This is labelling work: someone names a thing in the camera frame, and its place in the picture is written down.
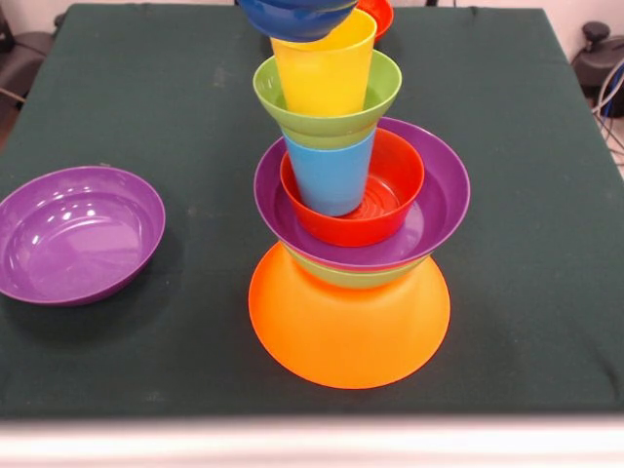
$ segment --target orange object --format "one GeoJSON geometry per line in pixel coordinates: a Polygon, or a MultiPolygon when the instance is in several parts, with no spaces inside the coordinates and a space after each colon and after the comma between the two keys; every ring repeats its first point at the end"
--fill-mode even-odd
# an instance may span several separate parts
{"type": "Polygon", "coordinates": [[[449,326],[449,291],[427,258],[403,278],[370,290],[323,283],[281,244],[264,256],[250,286],[253,328],[289,371],[335,388],[386,385],[422,367],[449,326]]]}
{"type": "Polygon", "coordinates": [[[378,42],[394,20],[394,9],[388,0],[360,0],[358,8],[371,15],[377,23],[374,42],[378,42]]]}

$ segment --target plastic cup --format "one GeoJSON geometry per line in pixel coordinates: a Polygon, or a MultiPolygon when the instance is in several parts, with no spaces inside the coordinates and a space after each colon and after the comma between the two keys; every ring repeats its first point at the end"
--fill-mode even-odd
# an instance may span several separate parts
{"type": "Polygon", "coordinates": [[[320,41],[271,38],[288,110],[321,117],[360,112],[376,31],[374,18],[354,9],[320,41]]]}
{"type": "Polygon", "coordinates": [[[285,136],[292,171],[303,203],[328,216],[354,211],[364,198],[375,132],[339,149],[301,146],[285,136]]]}
{"type": "Polygon", "coordinates": [[[303,146],[319,149],[342,148],[366,138],[394,102],[401,83],[399,65],[381,52],[372,51],[364,110],[337,117],[315,117],[286,109],[275,57],[259,66],[253,76],[253,89],[260,103],[284,135],[303,146]]]}

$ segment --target red cup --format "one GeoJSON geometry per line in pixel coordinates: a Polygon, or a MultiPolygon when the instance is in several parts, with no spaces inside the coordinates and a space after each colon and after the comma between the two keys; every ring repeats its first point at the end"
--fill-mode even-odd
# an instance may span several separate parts
{"type": "Polygon", "coordinates": [[[371,15],[377,23],[377,32],[374,35],[374,42],[379,39],[390,28],[394,20],[394,10],[388,0],[359,0],[358,6],[360,10],[371,15]]]}
{"type": "Polygon", "coordinates": [[[340,217],[326,216],[303,205],[288,151],[282,159],[280,177],[299,222],[311,235],[335,246],[363,247],[399,230],[422,188],[425,169],[411,144],[377,129],[364,201],[354,212],[340,217]]]}

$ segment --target table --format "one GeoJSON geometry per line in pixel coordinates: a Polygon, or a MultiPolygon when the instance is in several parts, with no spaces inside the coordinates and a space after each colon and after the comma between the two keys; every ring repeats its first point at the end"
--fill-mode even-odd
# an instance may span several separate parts
{"type": "Polygon", "coordinates": [[[451,322],[423,369],[333,390],[255,338],[249,281],[275,239],[253,174],[279,130],[251,82],[270,48],[243,13],[78,5],[0,155],[0,197],[111,165],[159,190],[168,226],[104,302],[0,298],[2,417],[621,411],[624,187],[544,13],[399,10],[380,49],[404,73],[388,115],[445,139],[472,181],[434,255],[451,322]]]}

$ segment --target bowl rim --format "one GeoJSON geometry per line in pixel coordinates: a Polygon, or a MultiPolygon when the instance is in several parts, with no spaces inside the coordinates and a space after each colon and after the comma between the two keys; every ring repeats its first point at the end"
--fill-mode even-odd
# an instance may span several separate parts
{"type": "MultiPolygon", "coordinates": [[[[351,15],[364,15],[364,18],[367,19],[369,25],[372,25],[372,31],[369,31],[369,33],[366,35],[366,37],[364,37],[364,39],[361,39],[358,42],[355,42],[353,44],[350,44],[346,47],[341,47],[339,49],[329,49],[328,51],[315,51],[315,50],[305,50],[305,49],[299,49],[297,47],[301,46],[302,44],[309,44],[309,42],[294,42],[294,41],[285,41],[284,39],[278,39],[277,37],[271,37],[271,42],[276,41],[279,44],[281,44],[284,47],[287,47],[289,49],[295,49],[298,53],[302,53],[302,54],[323,54],[325,55],[333,55],[333,54],[339,54],[342,52],[346,52],[346,51],[351,51],[353,49],[357,49],[359,47],[362,47],[364,44],[366,44],[369,41],[374,41],[374,39],[377,37],[377,20],[374,18],[373,15],[371,15],[369,12],[359,9],[357,8],[357,3],[355,4],[355,8],[353,8],[353,10],[351,12],[349,12],[349,15],[347,16],[347,18],[345,18],[340,24],[343,24],[351,15]]],[[[330,34],[332,34],[333,29],[329,32],[329,34],[321,39],[319,39],[318,41],[311,41],[311,42],[320,42],[325,40],[330,34]]]]}
{"type": "Polygon", "coordinates": [[[358,264],[358,263],[346,263],[346,262],[340,262],[340,261],[335,261],[335,260],[329,260],[326,258],[321,258],[317,255],[314,255],[312,253],[308,253],[306,251],[304,251],[303,249],[300,249],[299,247],[293,245],[291,242],[287,241],[280,233],[278,233],[276,231],[276,229],[273,227],[273,225],[271,223],[269,223],[266,215],[262,212],[262,209],[260,207],[260,203],[259,200],[257,198],[257,188],[258,188],[258,180],[259,180],[259,173],[260,173],[260,169],[262,168],[262,162],[264,161],[265,157],[272,152],[273,148],[280,145],[280,144],[286,144],[284,141],[283,137],[280,137],[279,139],[277,139],[276,141],[273,142],[273,144],[271,144],[271,146],[269,146],[269,148],[265,151],[264,155],[262,156],[262,158],[260,159],[259,164],[257,165],[256,169],[255,169],[255,173],[253,176],[253,197],[255,200],[255,206],[257,207],[258,212],[260,213],[260,216],[262,217],[262,220],[264,221],[264,223],[266,224],[266,226],[269,228],[269,230],[271,230],[271,232],[273,232],[273,234],[275,234],[275,236],[282,242],[284,242],[284,244],[286,244],[287,246],[291,247],[292,249],[294,249],[296,252],[303,254],[305,256],[307,256],[308,258],[322,263],[326,266],[329,267],[333,267],[333,268],[341,268],[341,269],[351,269],[351,270],[360,270],[360,271],[365,271],[365,270],[370,270],[372,268],[376,268],[376,269],[388,269],[388,268],[393,268],[395,266],[399,266],[402,264],[405,264],[411,260],[416,260],[417,258],[420,258],[422,256],[426,256],[426,255],[430,255],[435,249],[437,249],[440,245],[442,245],[444,242],[446,242],[449,237],[457,230],[457,228],[461,225],[461,222],[463,221],[464,217],[466,216],[466,213],[468,212],[468,208],[470,206],[470,198],[471,198],[471,186],[470,186],[470,177],[468,176],[468,171],[466,171],[466,167],[464,166],[463,162],[461,161],[461,159],[459,158],[459,156],[457,155],[457,153],[455,153],[455,151],[453,151],[453,149],[446,143],[444,142],[441,138],[439,138],[438,136],[432,134],[431,132],[418,127],[414,124],[411,124],[409,122],[405,122],[403,120],[399,120],[399,119],[393,119],[391,117],[382,117],[379,121],[379,125],[383,125],[383,124],[398,124],[398,125],[407,125],[409,127],[413,127],[418,129],[419,132],[423,132],[424,134],[428,135],[429,137],[437,140],[442,146],[444,146],[447,150],[448,150],[448,154],[449,156],[455,161],[455,163],[457,164],[457,167],[459,168],[459,170],[462,173],[463,179],[466,182],[466,199],[464,201],[463,207],[461,208],[461,212],[459,213],[459,216],[457,217],[457,221],[454,223],[454,226],[452,229],[450,229],[444,236],[442,236],[437,242],[433,243],[427,250],[423,251],[423,252],[419,252],[417,254],[413,254],[410,255],[407,258],[401,258],[399,260],[395,260],[395,261],[388,261],[388,262],[384,262],[384,263],[377,263],[374,265],[362,265],[362,264],[358,264]]]}
{"type": "Polygon", "coordinates": [[[317,217],[319,220],[323,220],[323,221],[327,221],[327,222],[331,222],[331,223],[335,223],[335,228],[339,228],[340,226],[345,226],[347,224],[350,225],[367,225],[367,224],[372,224],[372,223],[377,223],[380,222],[384,219],[389,219],[391,217],[394,217],[397,215],[397,213],[401,212],[402,210],[404,210],[405,208],[410,207],[414,200],[416,199],[416,197],[418,196],[418,193],[420,192],[420,190],[422,189],[422,185],[424,183],[425,180],[425,167],[424,167],[424,163],[422,162],[422,157],[420,156],[420,153],[416,150],[416,148],[414,148],[409,141],[407,141],[406,139],[404,139],[402,136],[399,136],[393,132],[390,132],[388,130],[385,129],[380,129],[380,128],[376,128],[374,130],[375,132],[375,140],[376,140],[376,133],[377,132],[381,132],[382,134],[386,134],[389,137],[392,138],[396,138],[399,139],[402,144],[404,143],[407,147],[409,147],[410,149],[410,153],[411,154],[415,154],[415,161],[416,161],[416,166],[418,166],[418,169],[420,171],[420,176],[418,178],[418,184],[416,185],[415,189],[413,189],[413,193],[409,196],[409,198],[402,203],[401,205],[399,205],[399,207],[395,208],[394,210],[388,212],[388,213],[384,213],[380,216],[376,216],[376,217],[366,217],[366,218],[358,218],[358,219],[349,219],[349,218],[344,218],[342,216],[329,216],[327,214],[322,214],[319,212],[315,212],[314,210],[306,207],[303,203],[301,203],[300,200],[297,200],[297,198],[294,196],[293,193],[291,193],[291,191],[289,190],[289,188],[287,187],[287,185],[284,182],[284,171],[286,170],[286,165],[290,162],[290,156],[288,156],[288,150],[285,151],[284,155],[282,156],[282,161],[280,162],[280,181],[282,182],[282,187],[284,187],[284,191],[286,192],[286,194],[289,197],[289,200],[291,201],[291,203],[295,204],[295,212],[297,211],[303,211],[305,213],[307,213],[308,215],[317,217]]]}
{"type": "Polygon", "coordinates": [[[160,243],[163,239],[163,236],[165,234],[165,227],[167,225],[167,212],[165,209],[165,204],[163,203],[163,199],[159,195],[158,191],[147,180],[145,180],[144,178],[134,173],[131,173],[130,171],[125,171],[123,169],[113,168],[109,166],[74,166],[74,167],[59,169],[57,171],[52,171],[43,175],[39,175],[38,177],[35,177],[29,180],[23,185],[20,185],[14,191],[9,193],[9,195],[7,195],[2,201],[0,201],[0,211],[2,210],[3,207],[5,207],[8,203],[11,202],[11,199],[13,197],[17,196],[19,193],[26,190],[31,185],[41,182],[42,180],[45,180],[46,178],[57,176],[59,174],[73,173],[73,172],[79,172],[79,171],[85,171],[85,170],[87,171],[97,170],[101,172],[123,174],[125,176],[135,179],[136,181],[144,185],[145,188],[147,188],[149,192],[152,193],[152,195],[155,197],[156,201],[158,202],[157,205],[159,208],[159,215],[162,217],[163,222],[161,223],[160,228],[156,232],[156,236],[154,238],[154,245],[150,249],[149,253],[144,257],[144,259],[135,268],[133,268],[132,272],[128,273],[123,278],[119,280],[115,280],[114,282],[110,283],[106,287],[99,288],[97,291],[89,292],[87,294],[67,297],[64,299],[32,299],[32,298],[28,298],[27,296],[22,296],[22,295],[14,294],[12,292],[8,292],[0,284],[1,294],[5,295],[6,297],[10,297],[11,299],[14,299],[14,300],[19,300],[21,302],[27,302],[27,303],[36,304],[36,305],[65,305],[65,304],[81,304],[81,303],[87,304],[91,301],[91,299],[95,301],[96,298],[98,298],[101,294],[111,291],[114,288],[118,287],[119,285],[123,285],[129,279],[134,278],[134,276],[147,264],[147,262],[155,254],[156,249],[158,249],[158,246],[160,246],[160,243]]]}
{"type": "MultiPolygon", "coordinates": [[[[268,108],[270,108],[271,110],[273,110],[275,112],[286,114],[286,115],[289,115],[289,116],[294,117],[294,118],[305,119],[307,122],[324,122],[324,123],[330,123],[331,124],[331,123],[341,122],[341,121],[344,121],[344,120],[358,118],[358,117],[361,117],[363,115],[367,115],[369,113],[374,113],[376,110],[380,109],[381,107],[386,105],[388,102],[391,102],[397,96],[397,94],[401,90],[401,87],[403,86],[403,73],[402,73],[401,68],[399,67],[399,65],[395,61],[393,61],[390,57],[386,56],[382,52],[377,51],[375,49],[372,50],[372,55],[380,57],[381,59],[383,59],[390,66],[390,68],[395,72],[395,74],[396,74],[396,76],[398,78],[398,84],[395,87],[395,90],[393,91],[393,93],[390,96],[388,96],[386,99],[378,102],[376,105],[374,105],[372,107],[363,109],[363,110],[361,110],[359,112],[354,112],[352,114],[337,115],[337,116],[334,115],[334,116],[330,116],[330,117],[320,117],[320,116],[316,116],[316,115],[307,115],[307,114],[300,114],[300,113],[297,113],[297,112],[291,112],[286,107],[281,107],[279,105],[275,105],[273,102],[270,102],[259,91],[259,89],[257,88],[256,83],[257,83],[257,77],[260,74],[260,72],[268,65],[268,63],[271,60],[273,60],[273,61],[276,60],[275,56],[271,56],[268,59],[266,59],[255,70],[255,73],[253,74],[253,78],[252,78],[253,91],[255,92],[255,95],[260,100],[262,105],[264,105],[265,107],[268,107],[268,108]]],[[[276,77],[279,80],[279,72],[276,73],[276,77]]]]}

